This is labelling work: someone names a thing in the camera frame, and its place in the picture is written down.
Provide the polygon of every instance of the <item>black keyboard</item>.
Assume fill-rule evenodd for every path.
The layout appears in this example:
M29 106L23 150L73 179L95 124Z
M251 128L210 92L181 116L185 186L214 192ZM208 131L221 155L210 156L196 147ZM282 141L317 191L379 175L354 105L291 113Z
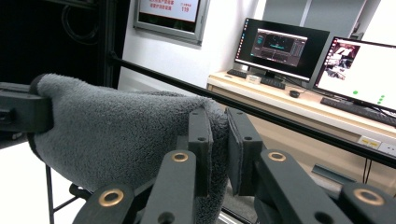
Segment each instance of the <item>black keyboard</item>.
M241 77L241 78L246 78L247 77L247 73L242 72L242 71L238 71L235 69L231 69L227 72L227 74L236 76L236 77ZM267 85L267 86L271 86L271 87L275 87L281 90L285 90L286 85L283 84L281 81L276 80L274 78L270 78L270 77L265 77L264 74L255 74L254 76L257 77L261 77L262 80L260 81L261 84Z
M352 105L343 102L334 101L328 98L323 97L320 101L323 105L328 105L346 112L349 112L354 115L358 115L367 119L372 119L381 123L388 124L390 126L396 127L396 119L388 117L380 112L374 111L370 108Z

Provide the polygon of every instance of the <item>desk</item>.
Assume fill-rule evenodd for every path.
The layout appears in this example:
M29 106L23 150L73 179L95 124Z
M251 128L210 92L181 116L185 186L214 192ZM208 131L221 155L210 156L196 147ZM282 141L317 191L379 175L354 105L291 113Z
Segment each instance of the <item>desk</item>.
M396 146L395 128L322 105L320 103L322 96L312 91L304 92L293 86L280 90L265 85L255 85L225 72L210 75L207 88L353 142L357 142L364 135ZM289 96L290 90L304 93L296 99ZM312 167L319 163L357 181L362 180L364 158L268 121L252 116L249 118L267 147L288 151L307 172L310 173ZM368 183L393 195L396 190L396 171L374 162Z

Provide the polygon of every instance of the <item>fuzzy fabric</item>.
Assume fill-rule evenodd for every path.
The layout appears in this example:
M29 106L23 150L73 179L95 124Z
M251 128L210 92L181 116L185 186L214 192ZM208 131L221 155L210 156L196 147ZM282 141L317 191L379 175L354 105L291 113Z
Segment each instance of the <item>fuzzy fabric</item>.
M209 196L197 199L197 223L215 223L227 184L229 131L216 102L163 91L116 91L55 74L38 77L31 90L51 98L54 124L29 138L33 152L90 191L110 183L135 189L155 177L177 137L188 134L189 113L204 108L213 139L211 183Z

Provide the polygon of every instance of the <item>computer monitor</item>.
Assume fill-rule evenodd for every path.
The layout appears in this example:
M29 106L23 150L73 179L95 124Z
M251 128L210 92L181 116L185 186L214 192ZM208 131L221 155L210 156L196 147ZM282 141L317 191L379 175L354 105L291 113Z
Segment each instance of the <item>computer monitor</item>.
M396 112L396 46L334 37L314 88Z
M235 63L309 81L329 32L247 18Z

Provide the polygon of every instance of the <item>power outlet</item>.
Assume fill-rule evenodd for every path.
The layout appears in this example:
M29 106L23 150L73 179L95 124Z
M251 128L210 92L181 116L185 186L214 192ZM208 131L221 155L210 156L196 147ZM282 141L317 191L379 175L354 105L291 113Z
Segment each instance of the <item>power outlet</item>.
M388 153L392 156L396 156L396 146L394 145L382 143L381 146L379 146L378 150Z
M369 138L366 136L361 136L361 138L358 141L359 144L365 145L367 147L371 147L373 149L378 149L379 146L381 145L381 142L378 140L375 140L373 138Z

